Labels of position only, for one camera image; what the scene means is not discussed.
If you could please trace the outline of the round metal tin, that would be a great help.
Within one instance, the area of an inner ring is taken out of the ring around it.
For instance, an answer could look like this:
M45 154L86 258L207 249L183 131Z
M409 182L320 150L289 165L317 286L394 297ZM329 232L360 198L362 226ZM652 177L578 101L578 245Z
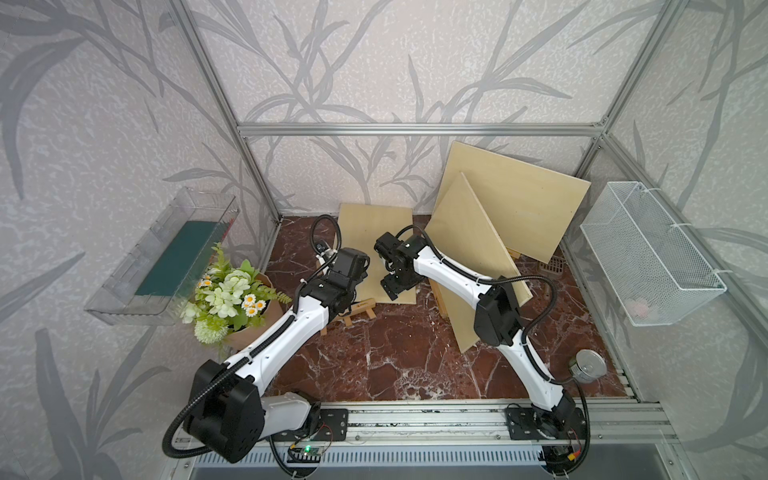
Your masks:
M607 374L607 363L596 351L591 349L579 350L569 360L571 376L580 384L590 384Z

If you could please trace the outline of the light plywood board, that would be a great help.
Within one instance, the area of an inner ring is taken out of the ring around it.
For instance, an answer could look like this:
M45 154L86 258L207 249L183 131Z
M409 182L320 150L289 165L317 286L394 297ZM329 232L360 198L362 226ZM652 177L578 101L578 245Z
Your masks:
M395 300L389 298L381 286L381 280L388 271L374 250L379 237L387 232L397 233L402 227L410 225L412 219L412 210L405 207L349 203L340 206L338 224L342 232L342 246L360 250L370 257L367 277L356 287L358 300L373 299L377 304L416 303L415 289L401 293Z
M491 278L520 274L499 234L462 173L457 174L434 210L426 227L437 249L453 263ZM474 331L475 312L459 295L438 287L459 351L478 342Z
M504 245L544 263L590 187L587 180L455 141L438 201L459 174L468 180Z

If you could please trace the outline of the wooden easel frame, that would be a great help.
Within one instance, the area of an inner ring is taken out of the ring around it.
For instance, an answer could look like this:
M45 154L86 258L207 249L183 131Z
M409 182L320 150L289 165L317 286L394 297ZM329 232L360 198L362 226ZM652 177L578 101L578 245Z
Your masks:
M507 252L509 253L510 257L514 261L519 260L521 258L521 256L522 256L522 254L520 252L517 252L517 251L512 250L512 249L507 249ZM429 285L431 287L431 290L432 290L432 293L433 293L433 296L434 296L434 299L435 299L435 302L436 302L436 305L437 305L438 312L439 312L440 316L443 319L448 320L449 319L449 315L448 315L448 312L447 312L447 307L446 307L446 304L445 304L442 292L440 290L439 284L435 280L429 279Z
M317 267L319 269L321 267L319 254L316 255L316 260L317 260ZM373 319L375 317L375 314L373 313L373 308L375 306L376 306L376 301L372 297L358 300L357 288L356 288L356 299L355 299L355 302L351 305L351 308L348 309L345 313L339 314L337 317L329 317L329 321L332 322L334 320L340 319L347 327L351 327L352 326L351 319L354 316L365 313L369 319Z

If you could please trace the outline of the artificial flower bouquet in pot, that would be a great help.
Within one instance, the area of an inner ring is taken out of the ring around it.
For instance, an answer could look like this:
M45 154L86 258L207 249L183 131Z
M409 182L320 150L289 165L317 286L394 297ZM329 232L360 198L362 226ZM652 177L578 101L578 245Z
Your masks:
M219 243L198 280L180 319L190 324L203 345L241 350L257 340L284 314L291 297L247 260L231 263Z

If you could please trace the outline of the brown plastic grid piece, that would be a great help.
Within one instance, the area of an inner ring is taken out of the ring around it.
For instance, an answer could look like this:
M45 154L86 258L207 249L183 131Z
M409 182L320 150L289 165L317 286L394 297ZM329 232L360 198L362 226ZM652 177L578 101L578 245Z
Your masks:
M547 263L538 263L538 272L552 278L559 278L566 270L567 262L559 255L553 255Z

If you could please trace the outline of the aluminium front rail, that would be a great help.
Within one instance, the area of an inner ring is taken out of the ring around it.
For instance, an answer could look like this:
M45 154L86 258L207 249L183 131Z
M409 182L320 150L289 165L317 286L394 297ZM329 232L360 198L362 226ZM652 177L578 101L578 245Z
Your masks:
M589 398L591 442L607 444L678 444L677 433L659 403L631 398ZM583 441L547 438L532 428L511 437L505 410L526 407L524 399L325 402L325 411L345 410L331 425L335 446L405 445L568 445Z

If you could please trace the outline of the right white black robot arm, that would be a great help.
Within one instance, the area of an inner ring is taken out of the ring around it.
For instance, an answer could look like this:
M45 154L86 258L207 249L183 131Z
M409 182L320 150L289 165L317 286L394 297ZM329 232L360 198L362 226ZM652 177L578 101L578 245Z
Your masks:
M541 275L518 275L493 279L481 275L444 255L421 228L409 225L404 231L414 234L402 240L398 234L380 236L374 250L382 259L388 275L381 281L391 299L409 290L423 279L459 296L474 310L473 330L479 340L496 348L511 365L524 385L531 410L533 428L546 438L568 438L579 434L591 438L589 411L585 395L579 394L581 405L565 390L567 379L558 380L529 342L528 336L554 309L557 288ZM550 300L544 310L524 324L513 285L528 280L549 286Z

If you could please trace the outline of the clear plastic wall tray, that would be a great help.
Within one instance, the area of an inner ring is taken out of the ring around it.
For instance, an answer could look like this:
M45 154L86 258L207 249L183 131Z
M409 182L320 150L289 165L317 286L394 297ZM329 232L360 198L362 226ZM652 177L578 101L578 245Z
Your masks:
M85 311L116 325L178 323L239 214L229 193L181 188L138 243L87 301Z

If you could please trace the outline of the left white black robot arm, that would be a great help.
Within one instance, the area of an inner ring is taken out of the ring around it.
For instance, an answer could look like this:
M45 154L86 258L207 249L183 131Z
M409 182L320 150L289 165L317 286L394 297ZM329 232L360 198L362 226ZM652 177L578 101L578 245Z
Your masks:
M259 441L304 426L312 405L294 393L264 395L282 367L330 321L350 309L366 278L370 258L343 246L337 220L320 215L335 230L335 244L311 242L321 265L297 287L292 306L256 341L226 361L206 361L196 372L188 404L162 439L173 459L215 452L236 463Z

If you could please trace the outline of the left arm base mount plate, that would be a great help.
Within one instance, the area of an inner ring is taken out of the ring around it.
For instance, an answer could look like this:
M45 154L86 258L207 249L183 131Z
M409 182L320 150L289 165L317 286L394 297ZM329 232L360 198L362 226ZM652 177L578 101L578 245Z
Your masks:
M349 427L349 410L325 408L311 410L304 424L297 430L276 433L271 438L277 442L319 440L321 442L345 441Z

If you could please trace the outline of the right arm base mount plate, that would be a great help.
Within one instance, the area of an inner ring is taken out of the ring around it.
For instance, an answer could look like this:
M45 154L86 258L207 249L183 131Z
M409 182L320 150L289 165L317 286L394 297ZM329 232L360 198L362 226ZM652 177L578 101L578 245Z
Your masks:
M571 397L563 397L552 411L510 403L504 409L511 440L585 440L589 421Z

